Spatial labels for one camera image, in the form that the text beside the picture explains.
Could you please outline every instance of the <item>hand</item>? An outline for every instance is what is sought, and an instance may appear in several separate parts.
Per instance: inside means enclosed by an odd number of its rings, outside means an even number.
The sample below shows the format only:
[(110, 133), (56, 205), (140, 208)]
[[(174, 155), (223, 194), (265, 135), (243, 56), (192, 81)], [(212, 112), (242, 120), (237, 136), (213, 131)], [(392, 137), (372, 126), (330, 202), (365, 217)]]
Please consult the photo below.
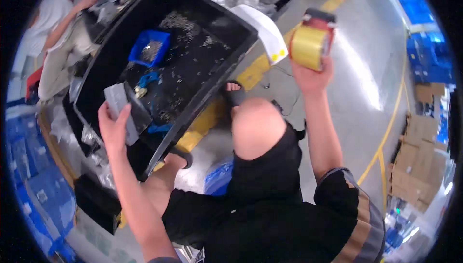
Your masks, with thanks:
[(77, 5), (74, 6), (76, 12), (80, 12), (84, 9), (88, 9), (92, 5), (95, 5), (98, 0), (81, 0)]
[(101, 137), (105, 143), (108, 158), (127, 155), (125, 146), (125, 125), (129, 118), (131, 105), (124, 106), (117, 119), (111, 118), (109, 104), (105, 101), (98, 110)]
[(305, 97), (319, 96), (324, 92), (333, 77), (333, 60), (331, 57), (322, 57), (321, 64), (323, 70), (317, 72), (291, 60), (294, 79)]

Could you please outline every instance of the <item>foot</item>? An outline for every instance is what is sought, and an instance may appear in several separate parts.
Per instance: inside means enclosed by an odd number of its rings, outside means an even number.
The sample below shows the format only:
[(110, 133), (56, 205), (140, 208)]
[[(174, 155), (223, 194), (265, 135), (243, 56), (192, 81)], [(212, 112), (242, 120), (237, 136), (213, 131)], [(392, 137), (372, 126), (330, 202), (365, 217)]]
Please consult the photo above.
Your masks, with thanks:
[(164, 162), (165, 165), (169, 165), (169, 167), (175, 168), (176, 170), (185, 168), (188, 164), (186, 159), (171, 152), (166, 155)]
[[(236, 84), (234, 82), (227, 82), (226, 91), (237, 91), (237, 90), (240, 90), (240, 89), (241, 89), (241, 86), (239, 84)], [(238, 108), (239, 108), (239, 105), (233, 106), (231, 108), (231, 112), (232, 112), (231, 117), (232, 117), (232, 119), (235, 116), (235, 114), (237, 113)]]

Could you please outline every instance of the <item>forearm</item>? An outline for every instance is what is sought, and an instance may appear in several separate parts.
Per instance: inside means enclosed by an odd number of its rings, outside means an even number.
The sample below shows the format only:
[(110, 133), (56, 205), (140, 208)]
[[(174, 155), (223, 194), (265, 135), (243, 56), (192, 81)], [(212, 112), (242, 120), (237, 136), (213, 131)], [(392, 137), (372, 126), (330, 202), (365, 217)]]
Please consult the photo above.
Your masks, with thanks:
[(59, 41), (63, 33), (71, 24), (72, 20), (76, 17), (78, 11), (72, 9), (70, 13), (67, 14), (66, 17), (58, 24), (58, 26), (48, 35), (47, 40), (45, 41), (45, 45), (43, 46), (43, 50), (46, 51), (51, 47), (55, 46), (55, 44)]
[(342, 167), (343, 155), (331, 119), (326, 90), (320, 95), (305, 95), (304, 106), (310, 161), (318, 182), (330, 169)]
[(143, 192), (127, 156), (110, 157), (109, 161), (124, 215), (137, 242), (142, 246), (145, 260), (162, 256), (177, 257), (161, 215)]

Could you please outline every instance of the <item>yellow tape roll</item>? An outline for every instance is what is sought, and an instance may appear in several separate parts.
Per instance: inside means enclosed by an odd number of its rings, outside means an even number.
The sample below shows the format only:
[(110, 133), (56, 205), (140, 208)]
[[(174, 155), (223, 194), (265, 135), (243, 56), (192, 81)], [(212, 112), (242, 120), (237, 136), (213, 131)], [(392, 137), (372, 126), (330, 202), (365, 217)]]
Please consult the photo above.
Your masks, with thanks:
[(328, 48), (328, 32), (310, 27), (299, 27), (291, 40), (291, 59), (306, 68), (321, 71), (321, 56)]

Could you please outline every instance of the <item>worker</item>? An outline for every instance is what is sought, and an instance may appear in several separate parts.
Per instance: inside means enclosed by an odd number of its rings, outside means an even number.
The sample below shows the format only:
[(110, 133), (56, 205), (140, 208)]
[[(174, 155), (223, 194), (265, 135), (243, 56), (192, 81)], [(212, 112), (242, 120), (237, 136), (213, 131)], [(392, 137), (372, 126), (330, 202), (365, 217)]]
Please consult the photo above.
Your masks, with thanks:
[[(97, 0), (42, 0), (31, 26), (25, 31), (18, 51), (19, 57), (37, 57), (45, 52), (43, 71), (38, 85), (41, 101), (48, 101), (69, 86), (71, 74), (67, 66), (96, 51), (85, 28), (84, 20), (77, 19), (80, 12)], [(68, 62), (70, 53), (74, 61)]]
[(179, 263), (171, 242), (200, 250), (194, 262), (379, 262), (384, 249), (381, 212), (343, 167), (326, 87), (331, 58), (321, 73), (292, 62), (302, 91), (316, 205), (302, 202), (297, 132), (273, 104), (245, 99), (236, 81), (225, 86), (231, 104), (234, 168), (221, 197), (174, 188), (188, 165), (169, 153), (165, 165), (139, 184), (127, 159), (125, 123), (105, 102), (99, 109), (117, 193), (126, 219), (149, 263)]

